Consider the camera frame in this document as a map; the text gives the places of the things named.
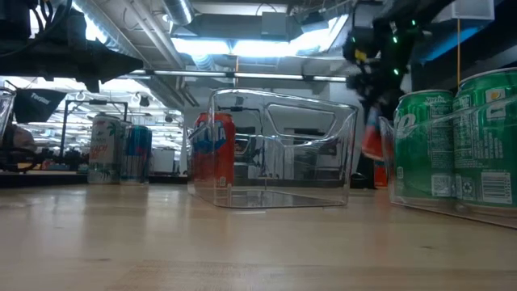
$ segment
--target orange soda can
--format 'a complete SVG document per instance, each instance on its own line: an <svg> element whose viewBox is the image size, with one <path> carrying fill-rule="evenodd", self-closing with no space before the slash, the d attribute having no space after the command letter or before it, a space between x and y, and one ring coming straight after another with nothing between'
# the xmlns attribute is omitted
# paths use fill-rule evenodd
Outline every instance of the orange soda can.
<svg viewBox="0 0 517 291"><path fill-rule="evenodd" d="M364 139L362 144L363 154L374 161L383 161L382 143L380 139L380 109L378 105L370 108Z"/></svg>
<svg viewBox="0 0 517 291"><path fill-rule="evenodd" d="M373 161L373 179L375 188L386 189L388 187L388 176L386 175L384 162Z"/></svg>
<svg viewBox="0 0 517 291"><path fill-rule="evenodd" d="M201 113L195 129L207 124L208 113ZM191 158L194 180L214 181L218 188L233 185L235 155L235 124L228 113L215 112L213 127L194 137Z"/></svg>

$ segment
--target can lid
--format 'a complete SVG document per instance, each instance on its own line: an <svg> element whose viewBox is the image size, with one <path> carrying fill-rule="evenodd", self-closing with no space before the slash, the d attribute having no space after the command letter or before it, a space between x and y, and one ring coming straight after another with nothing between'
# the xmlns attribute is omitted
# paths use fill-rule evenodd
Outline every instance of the can lid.
<svg viewBox="0 0 517 291"><path fill-rule="evenodd" d="M231 114L229 113L226 113L226 112L216 112L217 115L221 115L221 116L227 116L227 117L232 117Z"/></svg>
<svg viewBox="0 0 517 291"><path fill-rule="evenodd" d="M147 126L144 126L144 125L131 124L128 127L131 128L131 129L147 129L147 130L150 130Z"/></svg>
<svg viewBox="0 0 517 291"><path fill-rule="evenodd" d="M415 91L415 92L408 93L406 95L401 96L398 99L398 101L402 100L403 98L410 97L410 96L413 96L413 95L417 95L417 94L420 94L420 93L439 93L439 92L449 93L450 95L452 95L452 92L450 92L448 90L440 90L440 89L433 90L433 89L430 89L430 90L422 90L422 91Z"/></svg>
<svg viewBox="0 0 517 291"><path fill-rule="evenodd" d="M465 79L461 80L460 84L463 84L463 83L465 83L467 81L474 80L475 78L480 78L480 77L483 77L483 76L486 76L486 75L489 75L489 74L511 72L511 71L516 71L517 72L517 68L507 68L507 69L491 70L491 71L488 71L488 72L483 72L483 73L475 74L473 76L470 76L468 78L465 78Z"/></svg>

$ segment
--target fluorescent light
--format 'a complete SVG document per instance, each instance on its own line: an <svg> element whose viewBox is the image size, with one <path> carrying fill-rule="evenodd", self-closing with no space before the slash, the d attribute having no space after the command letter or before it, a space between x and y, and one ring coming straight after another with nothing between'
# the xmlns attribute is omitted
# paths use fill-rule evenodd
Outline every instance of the fluorescent light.
<svg viewBox="0 0 517 291"><path fill-rule="evenodd" d="M333 18L329 20L329 27L331 27L331 29L329 35L320 43L320 52L325 52L328 49L330 49L330 46L338 37L338 34L343 29L343 26L345 26L347 20L348 15L341 15L338 18Z"/></svg>
<svg viewBox="0 0 517 291"><path fill-rule="evenodd" d="M190 55L227 54L229 46L223 40L185 40L172 38L172 43L180 53Z"/></svg>
<svg viewBox="0 0 517 291"><path fill-rule="evenodd" d="M347 77L314 76L314 81L346 82Z"/></svg>
<svg viewBox="0 0 517 291"><path fill-rule="evenodd" d="M232 53L241 57L285 57L293 55L288 42L265 40L239 40Z"/></svg>
<svg viewBox="0 0 517 291"><path fill-rule="evenodd" d="M301 36L298 36L296 39L291 40L289 45L291 45L292 50L296 54L297 51L318 48L321 40L325 39L328 35L328 28L306 32Z"/></svg>
<svg viewBox="0 0 517 291"><path fill-rule="evenodd" d="M134 80L150 80L151 76L138 76L138 75L122 75L117 77L118 79L134 79Z"/></svg>

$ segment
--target table surface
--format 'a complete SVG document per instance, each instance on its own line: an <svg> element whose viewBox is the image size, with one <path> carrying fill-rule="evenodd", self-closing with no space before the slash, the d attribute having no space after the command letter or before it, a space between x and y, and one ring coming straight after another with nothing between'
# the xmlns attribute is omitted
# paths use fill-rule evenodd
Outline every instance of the table surface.
<svg viewBox="0 0 517 291"><path fill-rule="evenodd" d="M175 185L1 190L0 290L515 289L515 230L352 194L231 210Z"/></svg>

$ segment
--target nutrition label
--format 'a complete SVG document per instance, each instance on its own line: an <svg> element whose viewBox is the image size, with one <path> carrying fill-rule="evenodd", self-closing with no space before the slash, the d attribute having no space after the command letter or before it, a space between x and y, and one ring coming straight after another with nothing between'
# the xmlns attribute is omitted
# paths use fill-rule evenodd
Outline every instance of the nutrition label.
<svg viewBox="0 0 517 291"><path fill-rule="evenodd" d="M479 127L470 116L454 120L454 154L457 168L483 168L486 165L480 159L504 158L498 134Z"/></svg>
<svg viewBox="0 0 517 291"><path fill-rule="evenodd" d="M440 118L451 112L451 105L430 106L431 119ZM435 123L429 132L431 167L435 169L451 169L453 166L452 126L450 120Z"/></svg>

